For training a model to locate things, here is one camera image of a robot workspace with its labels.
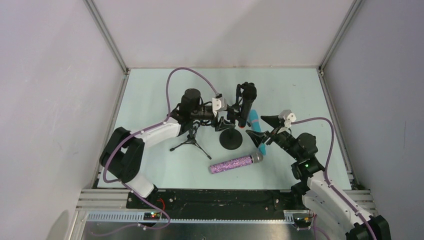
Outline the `black round base mic stand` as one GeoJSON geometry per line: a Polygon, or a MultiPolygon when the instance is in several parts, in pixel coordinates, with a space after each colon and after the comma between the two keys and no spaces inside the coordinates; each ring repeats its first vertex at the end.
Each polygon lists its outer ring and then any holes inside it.
{"type": "Polygon", "coordinates": [[[227,150],[236,150],[243,143],[242,134],[235,128],[227,129],[221,132],[219,142],[227,150]]]}

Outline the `black microphone orange end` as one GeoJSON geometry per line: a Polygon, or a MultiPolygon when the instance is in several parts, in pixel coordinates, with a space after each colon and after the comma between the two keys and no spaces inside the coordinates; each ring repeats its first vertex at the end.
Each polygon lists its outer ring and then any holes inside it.
{"type": "Polygon", "coordinates": [[[252,104],[250,104],[249,102],[243,104],[243,109],[241,111],[243,119],[238,121],[238,126],[240,128],[244,128],[247,125],[248,116],[249,116],[250,110],[252,108],[253,102],[252,102],[252,104]]]}

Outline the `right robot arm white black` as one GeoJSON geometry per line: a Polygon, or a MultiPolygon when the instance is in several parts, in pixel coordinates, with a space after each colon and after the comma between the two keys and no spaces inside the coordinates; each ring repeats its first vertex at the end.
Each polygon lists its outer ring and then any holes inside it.
{"type": "Polygon", "coordinates": [[[291,192],[297,200],[347,240],[392,238],[389,223],[383,216],[373,216],[329,177],[329,164],[322,165],[316,158],[316,137],[307,132],[297,137],[292,135],[290,127],[296,124],[294,114],[262,116],[261,119],[273,130],[247,130],[246,133],[255,146],[275,143],[295,160],[291,170],[299,182],[291,187],[291,192]]]}

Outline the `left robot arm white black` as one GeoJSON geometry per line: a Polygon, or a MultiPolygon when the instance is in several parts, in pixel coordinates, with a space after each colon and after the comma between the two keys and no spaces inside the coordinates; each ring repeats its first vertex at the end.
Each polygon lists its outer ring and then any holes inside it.
{"type": "Polygon", "coordinates": [[[250,108],[251,103],[245,102],[240,89],[236,91],[235,104],[229,105],[220,93],[204,102],[198,89],[189,88],[164,121],[134,133],[124,127],[116,128],[100,155],[99,163],[105,173],[115,176],[116,182],[122,183],[136,196],[146,198],[157,187],[140,172],[145,149],[185,133],[188,133],[187,143],[194,144],[195,132],[200,126],[210,126],[222,133],[234,130],[236,123],[244,127],[250,108]]]}

